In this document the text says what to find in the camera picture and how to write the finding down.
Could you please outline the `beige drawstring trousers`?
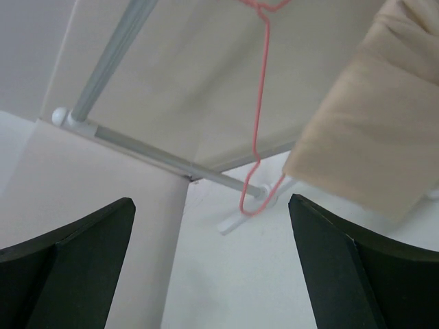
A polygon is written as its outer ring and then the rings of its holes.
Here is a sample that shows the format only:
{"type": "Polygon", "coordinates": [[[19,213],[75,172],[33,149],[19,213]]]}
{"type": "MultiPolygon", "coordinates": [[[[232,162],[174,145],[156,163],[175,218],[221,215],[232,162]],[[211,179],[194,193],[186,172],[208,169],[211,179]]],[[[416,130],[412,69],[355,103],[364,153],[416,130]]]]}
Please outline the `beige drawstring trousers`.
{"type": "Polygon", "coordinates": [[[283,173],[396,220],[437,187],[437,1],[384,3],[283,173]]]}

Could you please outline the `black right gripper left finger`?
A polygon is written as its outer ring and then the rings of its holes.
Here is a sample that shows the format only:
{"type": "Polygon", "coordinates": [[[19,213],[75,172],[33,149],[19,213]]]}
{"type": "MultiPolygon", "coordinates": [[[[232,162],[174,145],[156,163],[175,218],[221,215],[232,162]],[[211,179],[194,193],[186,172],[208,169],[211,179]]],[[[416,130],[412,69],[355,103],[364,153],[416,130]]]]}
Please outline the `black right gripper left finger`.
{"type": "Polygon", "coordinates": [[[136,206],[121,198],[1,250],[2,328],[104,328],[136,206]]]}

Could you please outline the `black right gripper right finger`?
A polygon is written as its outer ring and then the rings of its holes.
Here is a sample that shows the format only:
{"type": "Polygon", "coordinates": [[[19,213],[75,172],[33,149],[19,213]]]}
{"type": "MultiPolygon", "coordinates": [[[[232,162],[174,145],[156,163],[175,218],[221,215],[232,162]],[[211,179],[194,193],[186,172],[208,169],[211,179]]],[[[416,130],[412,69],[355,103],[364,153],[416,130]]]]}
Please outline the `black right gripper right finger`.
{"type": "Polygon", "coordinates": [[[302,195],[289,201],[318,328],[437,328],[438,253],[347,221],[302,195]]]}

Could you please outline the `pink wire hanger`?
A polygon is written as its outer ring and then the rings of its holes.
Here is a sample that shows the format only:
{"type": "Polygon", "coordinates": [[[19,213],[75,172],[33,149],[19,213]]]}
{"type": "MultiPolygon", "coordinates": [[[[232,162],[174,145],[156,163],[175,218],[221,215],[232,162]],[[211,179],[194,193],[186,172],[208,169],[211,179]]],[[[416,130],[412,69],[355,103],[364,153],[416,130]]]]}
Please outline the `pink wire hanger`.
{"type": "Polygon", "coordinates": [[[265,87],[265,74],[268,65],[268,54],[270,48],[270,31],[271,31],[270,18],[267,16],[265,12],[271,12],[271,13],[278,12],[290,2],[291,2],[290,0],[283,0],[283,1],[279,1],[277,4],[269,4],[263,1],[241,1],[241,3],[244,3],[248,7],[254,9],[257,16],[265,24],[263,55],[261,60],[259,88],[257,93],[257,105],[255,110],[253,135],[252,135],[252,154],[256,162],[254,166],[251,168],[251,170],[248,172],[246,179],[244,180],[243,190],[241,192],[241,196],[239,200],[239,211],[242,215],[247,217],[254,217],[260,214],[261,212],[263,212],[267,208],[268,204],[272,201],[278,188],[281,186],[281,184],[285,179],[285,174],[283,174],[275,183],[274,187],[268,192],[267,197],[263,200],[262,204],[256,210],[246,210],[244,208],[246,193],[249,191],[250,188],[250,179],[253,177],[253,175],[255,174],[255,172],[257,171],[257,169],[261,164],[261,156],[257,150],[257,139],[259,133],[260,116],[261,116],[261,109],[263,102],[263,92],[265,87]]]}

